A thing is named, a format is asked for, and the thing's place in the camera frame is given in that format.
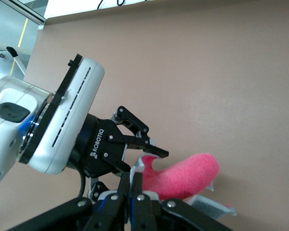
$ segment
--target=beige wall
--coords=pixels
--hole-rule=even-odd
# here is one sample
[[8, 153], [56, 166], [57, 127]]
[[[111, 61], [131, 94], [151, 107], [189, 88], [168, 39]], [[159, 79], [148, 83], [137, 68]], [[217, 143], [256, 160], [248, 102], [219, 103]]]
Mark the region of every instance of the beige wall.
[[[289, 1], [159, 0], [50, 19], [25, 80], [49, 91], [79, 53], [105, 67], [90, 112], [124, 105], [170, 156], [208, 152], [215, 191], [236, 231], [289, 231]], [[128, 152], [133, 164], [140, 152]], [[118, 179], [103, 177], [110, 188]], [[46, 176], [16, 164], [0, 184], [0, 230], [73, 198], [73, 170]]]

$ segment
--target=screw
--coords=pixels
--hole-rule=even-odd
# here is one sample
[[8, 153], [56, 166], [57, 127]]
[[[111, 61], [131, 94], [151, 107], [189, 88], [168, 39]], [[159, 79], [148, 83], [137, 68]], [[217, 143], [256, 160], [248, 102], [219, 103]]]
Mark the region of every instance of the screw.
[[137, 201], [143, 201], [145, 199], [144, 195], [140, 194], [137, 196]]
[[110, 197], [110, 199], [113, 200], [113, 201], [117, 200], [117, 198], [118, 198], [118, 195], [112, 195], [112, 196]]
[[84, 206], [86, 204], [86, 201], [79, 201], [78, 203], [77, 203], [77, 206], [78, 207], [82, 207], [82, 206]]
[[11, 143], [10, 143], [10, 147], [13, 146], [13, 144], [15, 143], [16, 140], [13, 140]]
[[167, 202], [167, 206], [168, 206], [169, 208], [173, 208], [173, 207], [175, 207], [175, 202], [174, 202], [174, 201], [168, 201], [168, 202]]

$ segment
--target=gray cloth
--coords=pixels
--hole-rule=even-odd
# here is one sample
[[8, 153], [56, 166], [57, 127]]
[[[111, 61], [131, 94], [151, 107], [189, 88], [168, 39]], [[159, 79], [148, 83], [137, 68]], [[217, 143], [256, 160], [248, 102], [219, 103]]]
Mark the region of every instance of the gray cloth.
[[228, 213], [236, 216], [234, 208], [226, 207], [204, 196], [195, 195], [191, 197], [187, 203], [213, 219], [219, 219]]

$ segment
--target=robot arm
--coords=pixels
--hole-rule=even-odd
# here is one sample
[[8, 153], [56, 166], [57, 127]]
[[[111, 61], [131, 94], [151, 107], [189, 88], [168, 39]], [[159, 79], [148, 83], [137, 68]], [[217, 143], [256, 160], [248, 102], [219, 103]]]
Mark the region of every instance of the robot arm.
[[[88, 114], [104, 75], [97, 62], [77, 55], [55, 95], [0, 75], [0, 181], [16, 160], [59, 174], [69, 160], [89, 178], [129, 171], [127, 148], [168, 156], [150, 144], [149, 128], [124, 107], [111, 119]], [[124, 125], [134, 136], [123, 135]]]

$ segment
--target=blue accent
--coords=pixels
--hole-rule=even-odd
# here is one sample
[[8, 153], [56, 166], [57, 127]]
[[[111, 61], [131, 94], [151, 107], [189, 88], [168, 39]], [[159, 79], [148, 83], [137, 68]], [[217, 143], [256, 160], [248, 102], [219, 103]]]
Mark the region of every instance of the blue accent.
[[102, 208], [103, 208], [103, 206], [104, 206], [104, 204], [105, 204], [106, 198], [103, 200], [101, 206], [98, 208], [98, 210], [97, 210], [98, 213], [101, 212], [101, 210], [102, 210]]
[[29, 126], [31, 125], [32, 121], [33, 121], [33, 118], [34, 116], [30, 116], [27, 120], [25, 120], [23, 122], [23, 124], [18, 128], [18, 131], [19, 131], [19, 135], [21, 137], [25, 136], [27, 131], [28, 131], [28, 128]]
[[135, 204], [134, 204], [134, 200], [131, 200], [131, 225], [134, 225], [134, 219], [135, 219]]

